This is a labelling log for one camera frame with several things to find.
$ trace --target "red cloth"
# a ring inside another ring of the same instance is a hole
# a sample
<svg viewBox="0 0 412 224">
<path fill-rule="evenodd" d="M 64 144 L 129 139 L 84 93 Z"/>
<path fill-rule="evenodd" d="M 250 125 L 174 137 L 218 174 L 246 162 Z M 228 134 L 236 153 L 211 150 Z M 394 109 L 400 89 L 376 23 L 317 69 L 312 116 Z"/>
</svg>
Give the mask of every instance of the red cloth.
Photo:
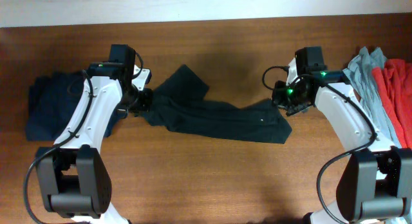
<svg viewBox="0 0 412 224">
<path fill-rule="evenodd" d="M 412 64 L 391 59 L 372 70 L 382 105 L 403 148 L 412 148 Z"/>
</svg>

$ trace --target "black cable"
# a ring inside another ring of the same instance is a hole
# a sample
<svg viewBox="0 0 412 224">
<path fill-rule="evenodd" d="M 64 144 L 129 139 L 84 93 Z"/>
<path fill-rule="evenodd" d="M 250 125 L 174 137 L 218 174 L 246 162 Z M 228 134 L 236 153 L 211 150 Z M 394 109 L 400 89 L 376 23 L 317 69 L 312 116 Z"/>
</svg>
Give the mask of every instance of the black cable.
<svg viewBox="0 0 412 224">
<path fill-rule="evenodd" d="M 139 61 L 140 61 L 140 71 L 139 71 L 137 74 L 133 75 L 133 76 L 131 77 L 132 79 L 135 79 L 135 78 L 139 77 L 140 73 L 141 73 L 142 70 L 143 70 L 143 59 L 142 59 L 142 57 L 140 56 L 140 54 L 139 54 L 138 52 L 135 52 L 135 53 L 136 53 L 137 58 L 138 58 Z"/>
<path fill-rule="evenodd" d="M 42 160 L 44 159 L 46 156 L 48 156 L 49 154 L 54 153 L 56 150 L 58 150 L 61 146 L 63 146 L 64 144 L 67 144 L 71 139 L 73 139 L 76 134 L 80 131 L 80 128 L 82 127 L 84 121 L 86 120 L 86 117 L 89 113 L 90 107 L 91 107 L 91 102 L 93 100 L 94 94 L 93 94 L 93 85 L 91 84 L 91 80 L 89 75 L 86 73 L 86 71 L 82 71 L 83 75 L 85 76 L 86 80 L 88 81 L 89 87 L 90 87 L 90 92 L 89 92 L 89 102 L 88 105 L 86 106 L 86 110 L 84 111 L 83 117 L 80 120 L 79 125 L 76 127 L 76 129 L 74 130 L 74 132 L 70 133 L 70 136 L 67 137 L 67 139 L 63 140 L 62 142 L 58 143 L 58 144 L 54 144 L 53 147 L 46 151 L 44 154 L 42 154 L 41 156 L 37 157 L 36 159 L 34 159 L 34 161 L 32 162 L 32 164 L 30 165 L 30 167 L 28 168 L 28 171 L 26 173 L 26 176 L 24 177 L 24 182 L 23 182 L 23 199 L 24 199 L 24 205 L 26 207 L 27 213 L 30 215 L 30 217 L 33 219 L 34 222 L 38 223 L 38 224 L 47 224 L 44 223 L 42 221 L 40 221 L 36 215 L 33 213 L 32 208 L 30 207 L 30 203 L 28 201 L 28 180 L 30 178 L 30 174 L 32 173 L 34 167 Z"/>
<path fill-rule="evenodd" d="M 272 69 L 282 69 L 283 71 L 285 71 L 285 72 L 287 72 L 288 73 L 288 69 L 289 69 L 289 66 L 271 66 L 271 67 L 269 67 L 269 69 L 267 69 L 267 70 L 265 70 L 265 72 L 263 73 L 263 76 L 262 76 L 262 83 L 263 83 L 263 85 L 266 87 L 266 88 L 268 88 L 268 89 L 270 89 L 270 90 L 275 90 L 275 88 L 271 88 L 270 86 L 268 86 L 267 84 L 266 84 L 266 82 L 265 82 L 265 76 L 266 76 L 266 73 L 267 72 L 269 72 L 270 70 L 272 70 Z"/>
<path fill-rule="evenodd" d="M 361 115 L 361 117 L 365 120 L 366 124 L 369 126 L 369 128 L 370 128 L 370 130 L 371 130 L 371 137 L 370 137 L 370 140 L 369 140 L 368 143 L 366 143 L 366 144 L 364 144 L 364 145 L 362 145 L 362 146 L 360 146 L 360 147 L 357 147 L 357 148 L 355 148 L 355 149 L 346 151 L 346 152 L 344 152 L 344 153 L 342 153 L 342 154 L 340 154 L 340 155 L 338 155 L 338 156 L 333 157 L 331 160 L 327 161 L 327 162 L 322 166 L 322 168 L 321 168 L 321 170 L 319 171 L 319 173 L 318 173 L 318 175 L 317 175 L 317 178 L 316 178 L 316 191 L 317 191 L 317 196 L 318 196 L 318 198 L 319 198 L 319 201 L 321 202 L 322 208 L 323 208 L 323 209 L 325 210 L 325 212 L 331 217 L 331 219 L 333 219 L 333 220 L 336 221 L 337 223 L 339 223 L 339 224 L 347 224 L 346 222 L 340 220 L 340 219 L 337 218 L 335 215 L 333 215 L 332 212 L 331 212 L 331 211 L 328 209 L 328 207 L 326 206 L 326 204 L 325 204 L 325 202 L 324 202 L 324 200 L 323 200 L 323 197 L 322 197 L 322 192 L 321 192 L 321 179 L 322 179 L 322 175 L 323 175 L 323 173 L 325 172 L 325 170 L 326 170 L 329 166 L 331 166 L 331 164 L 335 163 L 336 161 L 338 161 L 338 160 L 340 160 L 340 159 L 342 159 L 342 158 L 344 158 L 344 157 L 347 157 L 347 156 L 353 154 L 354 152 L 364 150 L 364 149 L 368 148 L 370 145 L 372 145 L 372 144 L 374 143 L 374 141 L 376 140 L 376 138 L 377 138 L 377 133 L 376 133 L 376 131 L 375 131 L 375 128 L 373 127 L 373 124 L 372 124 L 371 120 L 370 120 L 370 119 L 368 118 L 368 116 L 366 116 L 366 114 L 360 109 L 360 107 L 359 107 L 358 105 L 356 105 L 356 103 L 354 103 L 349 97 L 347 97 L 346 95 L 342 94 L 342 93 L 341 93 L 340 91 L 338 91 L 337 89 L 335 89 L 335 88 L 333 88 L 332 86 L 330 86 L 328 83 L 325 83 L 323 80 L 321 80 L 321 79 L 319 79 L 319 78 L 317 78 L 317 77 L 314 77 L 313 75 L 303 74 L 303 75 L 298 76 L 295 80 L 293 80 L 293 82 L 289 85 L 289 87 L 292 88 L 293 86 L 295 86 L 296 82 L 297 82 L 299 79 L 305 79 L 305 78 L 316 80 L 316 81 L 320 84 L 320 86 L 324 86 L 324 87 L 330 89 L 331 91 L 333 91 L 334 93 L 336 93 L 338 96 L 342 97 L 342 98 L 345 100 L 345 102 L 348 102 L 349 104 L 351 104 L 351 106 L 352 106 L 353 108 L 355 108 L 356 111 L 357 111 L 357 112 Z"/>
</svg>

